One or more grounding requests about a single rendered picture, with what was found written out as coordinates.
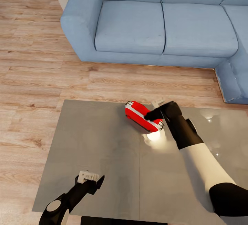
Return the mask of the radio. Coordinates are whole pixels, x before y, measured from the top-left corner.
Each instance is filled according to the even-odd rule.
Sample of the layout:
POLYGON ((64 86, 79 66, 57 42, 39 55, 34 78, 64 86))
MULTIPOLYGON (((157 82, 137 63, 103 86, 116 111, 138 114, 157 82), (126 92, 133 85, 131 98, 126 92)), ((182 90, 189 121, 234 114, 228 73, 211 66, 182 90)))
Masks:
POLYGON ((154 121, 146 121, 144 117, 150 110, 147 109, 143 104, 136 101, 129 101, 125 104, 125 113, 127 118, 132 119, 135 123, 140 125, 148 132, 157 132, 163 129, 162 119, 157 119, 154 121))

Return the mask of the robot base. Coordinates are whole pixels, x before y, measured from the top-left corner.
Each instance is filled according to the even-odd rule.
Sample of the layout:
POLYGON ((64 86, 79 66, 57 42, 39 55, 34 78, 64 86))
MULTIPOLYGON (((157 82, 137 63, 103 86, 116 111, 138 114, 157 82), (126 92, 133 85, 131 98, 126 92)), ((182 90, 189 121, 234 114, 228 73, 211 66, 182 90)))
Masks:
POLYGON ((82 216, 80 225, 168 225, 167 223, 82 216))

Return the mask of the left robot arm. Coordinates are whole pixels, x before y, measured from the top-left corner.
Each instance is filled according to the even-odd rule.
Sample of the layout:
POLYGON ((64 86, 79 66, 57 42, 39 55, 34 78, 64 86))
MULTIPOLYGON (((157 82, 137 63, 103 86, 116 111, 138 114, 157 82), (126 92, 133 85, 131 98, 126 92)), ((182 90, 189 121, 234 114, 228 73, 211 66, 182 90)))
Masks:
POLYGON ((45 208, 39 225, 66 225, 68 216, 74 207, 87 194, 94 195, 100 189, 105 176, 97 182, 99 175, 89 171, 81 170, 75 178, 75 186, 66 194, 63 193, 45 208))

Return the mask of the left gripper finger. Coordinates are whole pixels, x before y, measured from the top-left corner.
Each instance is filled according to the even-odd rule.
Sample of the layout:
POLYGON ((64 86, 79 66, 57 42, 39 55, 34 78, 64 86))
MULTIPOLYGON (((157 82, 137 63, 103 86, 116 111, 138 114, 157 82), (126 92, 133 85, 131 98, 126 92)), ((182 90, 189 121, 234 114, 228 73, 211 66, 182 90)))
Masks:
POLYGON ((103 183, 103 180, 104 180, 105 176, 103 175, 97 182, 96 182, 96 191, 97 189, 100 189, 102 183, 103 183))

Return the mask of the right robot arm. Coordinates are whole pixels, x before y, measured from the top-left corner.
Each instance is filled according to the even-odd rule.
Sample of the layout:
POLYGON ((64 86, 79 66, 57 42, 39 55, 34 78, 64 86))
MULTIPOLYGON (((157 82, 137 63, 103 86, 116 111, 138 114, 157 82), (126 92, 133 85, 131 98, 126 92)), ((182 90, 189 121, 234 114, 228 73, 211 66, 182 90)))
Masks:
POLYGON ((185 120, 176 102, 163 106, 164 98, 151 102, 144 119, 164 119, 176 140, 193 191, 201 205, 216 213, 226 225, 248 225, 248 190, 239 187, 211 154, 190 119, 185 120))

